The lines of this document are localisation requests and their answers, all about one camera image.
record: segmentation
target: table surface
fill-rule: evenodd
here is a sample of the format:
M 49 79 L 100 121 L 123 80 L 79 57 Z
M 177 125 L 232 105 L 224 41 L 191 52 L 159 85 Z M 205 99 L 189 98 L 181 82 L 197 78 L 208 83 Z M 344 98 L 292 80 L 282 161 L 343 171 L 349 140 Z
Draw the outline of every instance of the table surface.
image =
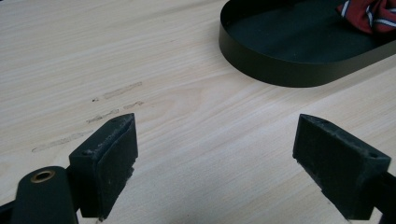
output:
M 135 113 L 139 158 L 105 223 L 348 223 L 291 156 L 298 117 L 396 157 L 396 56 L 316 88 L 262 83 L 219 51 L 225 3 L 0 2 L 0 204 Z

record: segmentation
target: black tray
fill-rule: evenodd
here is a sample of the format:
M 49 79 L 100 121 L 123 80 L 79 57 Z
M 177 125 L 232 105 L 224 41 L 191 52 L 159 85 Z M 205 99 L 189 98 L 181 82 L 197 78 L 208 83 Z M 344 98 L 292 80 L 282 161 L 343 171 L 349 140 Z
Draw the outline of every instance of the black tray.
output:
M 366 35 L 335 8 L 344 0 L 231 0 L 219 46 L 235 68 L 286 87 L 329 83 L 396 53 L 396 41 Z

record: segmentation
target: scratch mark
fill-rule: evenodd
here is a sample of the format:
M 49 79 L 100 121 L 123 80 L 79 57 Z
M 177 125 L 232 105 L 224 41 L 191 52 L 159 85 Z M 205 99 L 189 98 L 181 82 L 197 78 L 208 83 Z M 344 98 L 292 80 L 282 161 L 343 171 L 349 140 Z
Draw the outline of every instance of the scratch mark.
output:
M 122 95 L 122 94 L 124 94 L 125 92 L 130 91 L 130 90 L 132 90 L 133 88 L 139 87 L 139 86 L 141 86 L 141 85 L 143 85 L 143 82 L 136 82 L 136 83 L 134 83 L 134 84 L 132 84 L 132 85 L 129 85 L 129 86 L 120 88 L 120 89 L 118 89 L 118 90 L 116 90 L 116 91 L 111 91 L 111 92 L 105 93 L 105 94 L 103 95 L 103 97 L 104 97 L 106 100 L 108 100 L 108 99 L 113 98 L 113 97 L 115 97 L 115 96 Z
M 92 123 L 92 122 L 95 122 L 95 121 L 98 121 L 98 120 L 101 120 L 101 119 L 104 119 L 105 117 L 107 117 L 107 116 L 109 116 L 109 115 L 112 115 L 112 114 L 118 114 L 120 111 L 118 110 L 118 109 L 114 109 L 114 110 L 112 110 L 112 111 L 110 111 L 110 112 L 108 112 L 107 114 L 104 114 L 104 115 L 98 115 L 98 116 L 96 116 L 95 118 L 93 118 L 93 119 L 88 119 L 87 120 L 87 123 Z
M 72 135 L 70 135 L 70 136 L 68 136 L 66 138 L 59 139 L 59 140 L 53 141 L 51 143 L 43 144 L 41 146 L 35 147 L 35 148 L 32 149 L 32 152 L 39 152 L 39 151 L 42 151 L 42 150 L 45 150 L 45 149 L 48 149 L 48 148 L 51 148 L 51 147 L 57 147 L 57 146 L 60 146 L 62 144 L 65 144 L 65 143 L 71 142 L 73 140 L 79 139 L 80 137 L 83 137 L 84 135 L 87 135 L 87 134 L 92 133 L 92 132 L 93 132 L 93 130 L 87 131 L 85 133 L 73 133 Z
M 133 108 L 133 107 L 136 106 L 136 105 L 142 105 L 142 104 L 144 104 L 144 102 L 138 101 L 138 102 L 136 102 L 136 103 L 134 103 L 134 104 L 131 104 L 131 105 L 125 105 L 123 108 L 124 108 L 124 109 L 131 109 L 131 108 Z

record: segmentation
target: red striped tie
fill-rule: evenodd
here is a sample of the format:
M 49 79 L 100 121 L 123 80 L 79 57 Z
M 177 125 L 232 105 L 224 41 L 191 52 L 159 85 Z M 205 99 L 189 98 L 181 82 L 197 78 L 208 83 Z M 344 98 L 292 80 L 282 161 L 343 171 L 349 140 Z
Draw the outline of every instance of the red striped tie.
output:
M 396 30 L 396 0 L 349 0 L 337 7 L 342 17 L 367 34 Z

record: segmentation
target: wood grain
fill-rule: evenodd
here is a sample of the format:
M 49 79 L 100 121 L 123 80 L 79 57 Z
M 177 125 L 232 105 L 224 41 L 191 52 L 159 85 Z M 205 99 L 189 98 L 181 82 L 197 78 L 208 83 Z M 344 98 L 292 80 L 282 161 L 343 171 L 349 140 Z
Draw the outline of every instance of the wood grain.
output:
M 225 3 L 0 2 L 0 204 L 134 112 L 139 158 L 105 223 L 347 223 L 291 156 L 298 116 L 395 158 L 396 56 L 321 87 L 261 83 L 219 51 Z

